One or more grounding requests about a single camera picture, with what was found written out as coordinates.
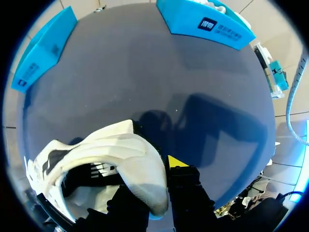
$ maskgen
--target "white tile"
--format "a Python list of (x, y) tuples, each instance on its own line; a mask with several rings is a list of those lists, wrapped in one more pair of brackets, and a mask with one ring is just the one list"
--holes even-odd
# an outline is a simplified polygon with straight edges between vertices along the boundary
[(134, 4), (134, 3), (149, 3), (149, 0), (124, 0), (123, 4)]
[(98, 0), (100, 7), (103, 7), (106, 5), (106, 0)]
[(11, 89), (11, 82), (13, 73), (10, 73), (8, 82), (4, 91), (3, 111), (2, 111), (2, 124), (6, 127), (16, 127), (17, 119), (17, 101), (19, 93)]
[(102, 5), (102, 2), (104, 2), (104, 5), (106, 5), (106, 8), (112, 8), (112, 7), (115, 7), (115, 6), (121, 6), (123, 5), (123, 1), (125, 0), (101, 0), (101, 5)]
[(98, 0), (61, 0), (61, 2), (65, 8), (72, 7), (77, 19), (85, 17), (100, 7)]
[(24, 166), (11, 166), (9, 167), (11, 175), (17, 180), (23, 180), (26, 177), (26, 170), (24, 169)]
[(9, 165), (13, 168), (23, 168), (23, 161), (19, 156), (17, 147), (17, 130), (5, 128), (8, 145)]
[[(295, 133), (299, 136), (307, 135), (306, 120), (309, 119), (309, 113), (303, 113), (298, 115), (291, 115), (291, 125)], [(276, 122), (276, 137), (292, 137), (287, 124), (285, 116), (275, 118)]]
[(297, 65), (301, 56), (303, 44), (292, 28), (262, 43), (274, 60), (278, 60), (282, 68)]
[(20, 200), (22, 202), (26, 202), (27, 201), (27, 196), (24, 193), (25, 190), (30, 189), (30, 183), (26, 177), (26, 175), (24, 177), (18, 177), (16, 176), (16, 173), (14, 170), (12, 169), (8, 169), (8, 174), (10, 175), (10, 181), (12, 183), (12, 186), (15, 190), (15, 192), (18, 194)]
[(256, 46), (256, 44), (257, 44), (258, 42), (260, 42), (260, 41), (259, 41), (257, 38), (255, 38), (255, 39), (252, 40), (249, 44), (250, 44), (251, 47), (254, 47), (254, 46)]
[(63, 10), (63, 7), (59, 0), (54, 1), (50, 6), (40, 15), (40, 17), (35, 21), (34, 25), (31, 27), (28, 35), (33, 38), (35, 34), (56, 14)]
[(302, 167), (306, 151), (306, 145), (302, 144), (294, 137), (277, 137), (275, 155), (272, 158), (274, 163)]
[(266, 187), (266, 191), (274, 197), (277, 197), (279, 193), (285, 194), (293, 190), (294, 190), (294, 186), (283, 184), (283, 183), (276, 182), (273, 180), (270, 180), (270, 182), (268, 183)]
[(291, 31), (285, 17), (268, 0), (254, 0), (241, 15), (261, 43)]
[(7, 159), (7, 162), (9, 164), (9, 145), (8, 145), (8, 139), (7, 139), (7, 135), (6, 135), (6, 128), (2, 127), (2, 135), (3, 135), (3, 144), (4, 144), (4, 151), (5, 151), (5, 157)]
[(25, 49), (27, 48), (28, 44), (30, 42), (30, 38), (29, 37), (25, 37), (22, 41), (21, 44), (19, 45), (19, 47), (17, 47), (16, 53), (15, 53), (15, 57), (13, 59), (13, 62), (11, 64), (11, 68), (10, 71), (12, 73), (15, 73), (16, 68), (18, 66), (18, 63), (25, 51)]
[[(290, 87), (294, 79), (294, 75), (297, 70), (297, 65), (288, 67), (284, 70), (286, 71), (286, 74), (287, 74), (289, 89), (284, 91), (284, 94), (285, 94), (284, 98), (273, 100), (275, 116), (285, 115), (287, 99), (288, 99), (288, 95), (290, 92)], [(299, 83), (297, 92), (294, 97), (291, 114), (296, 114), (296, 113), (298, 114), (298, 113), (309, 111), (309, 101), (307, 100), (309, 97), (308, 89), (309, 89), (309, 66), (306, 67), (304, 75)]]
[(220, 0), (234, 12), (241, 12), (252, 0)]
[(283, 202), (283, 206), (285, 206), (289, 212), (287, 213), (287, 215), (289, 215), (289, 213), (294, 209), (294, 207), (296, 206), (296, 203), (295, 202), (292, 202), (289, 200), (290, 197), (286, 197), (284, 202)]
[(272, 164), (264, 169), (264, 176), (274, 180), (295, 185), (297, 183), (301, 168), (281, 164)]

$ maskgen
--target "yellow triangle sticker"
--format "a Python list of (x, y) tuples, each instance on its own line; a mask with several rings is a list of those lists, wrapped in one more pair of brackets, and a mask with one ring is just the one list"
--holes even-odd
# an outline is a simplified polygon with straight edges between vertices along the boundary
[(169, 158), (169, 167), (174, 168), (176, 166), (179, 167), (188, 167), (189, 165), (179, 161), (178, 159), (174, 158), (173, 156), (168, 156)]

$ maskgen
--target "white cable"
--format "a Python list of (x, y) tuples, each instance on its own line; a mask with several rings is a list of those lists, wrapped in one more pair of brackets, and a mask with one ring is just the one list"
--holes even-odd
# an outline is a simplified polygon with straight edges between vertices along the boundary
[(304, 73), (304, 70), (305, 70), (305, 67), (306, 67), (306, 64), (307, 64), (307, 61), (308, 61), (308, 52), (306, 50), (306, 48), (304, 47), (303, 48), (303, 52), (301, 54), (301, 57), (300, 57), (300, 61), (298, 63), (298, 68), (296, 70), (296, 73), (295, 73), (295, 77), (294, 77), (294, 80), (293, 80), (293, 83), (292, 83), (292, 87), (291, 87), (291, 91), (289, 93), (289, 97), (288, 97), (288, 102), (287, 102), (287, 105), (286, 105), (286, 123), (288, 125), (288, 129), (289, 131), (292, 133), (292, 135), (299, 141), (301, 142), (302, 144), (305, 144), (307, 146), (309, 146), (309, 143), (306, 142), (305, 140), (301, 139), (296, 133), (295, 131), (293, 130), (292, 128), (292, 125), (291, 125), (291, 121), (290, 121), (290, 112), (291, 112), (291, 108), (292, 108), (292, 103), (293, 103), (293, 99), (294, 99), (294, 96), (295, 96), (295, 93), (297, 91), (297, 88), (298, 88), (298, 85), (299, 85), (299, 82), (300, 82), (300, 79)]

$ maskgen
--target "black frame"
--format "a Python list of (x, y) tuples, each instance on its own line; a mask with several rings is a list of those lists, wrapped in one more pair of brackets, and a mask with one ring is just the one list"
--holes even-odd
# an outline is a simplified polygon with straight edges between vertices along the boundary
[[(6, 1), (3, 4), (1, 22), (2, 22), (2, 60), (0, 63), (2, 79), (0, 81), (1, 95), (0, 106), (3, 109), (3, 97), (4, 89), (6, 85), (6, 78), (9, 74), (11, 62), (14, 58), (15, 51), (22, 42), (24, 36), (28, 32), (33, 22), (38, 16), (48, 7), (52, 0), (28, 0), (28, 1)], [(299, 7), (302, 2), (291, 4), (290, 1), (274, 0), (274, 4), (278, 9), (281, 9), (281, 13), (285, 15), (287, 19), (294, 26), (299, 37), (303, 43), (308, 47), (309, 34), (307, 31), (307, 15), (305, 12), (300, 12)], [(32, 220), (29, 214), (26, 212), (22, 203), (16, 196), (16, 193), (11, 185), (9, 177), (6, 173), (7, 158), (5, 145), (3, 143), (3, 133), (0, 133), (0, 201), (2, 216), (1, 222), (3, 224), (16, 228), (25, 228), (30, 231), (41, 231), (38, 225)], [(306, 189), (305, 195), (301, 201), (296, 205), (289, 217), (284, 221), (280, 227), (280, 231), (290, 230), (303, 230), (306, 228), (306, 206), (309, 206), (309, 188)]]

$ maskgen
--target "logo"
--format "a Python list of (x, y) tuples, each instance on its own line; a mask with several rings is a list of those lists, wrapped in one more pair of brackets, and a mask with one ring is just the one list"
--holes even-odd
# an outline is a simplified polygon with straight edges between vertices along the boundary
[(202, 29), (202, 30), (206, 30), (206, 31), (211, 31), (214, 26), (216, 26), (217, 21), (214, 21), (210, 18), (203, 18), (203, 20), (200, 22), (200, 24), (198, 25), (197, 28)]
[(24, 87), (26, 84), (27, 84), (26, 81), (23, 81), (23, 80), (19, 80), (19, 81), (18, 81), (18, 85), (20, 85), (20, 86), (22, 86), (22, 87)]

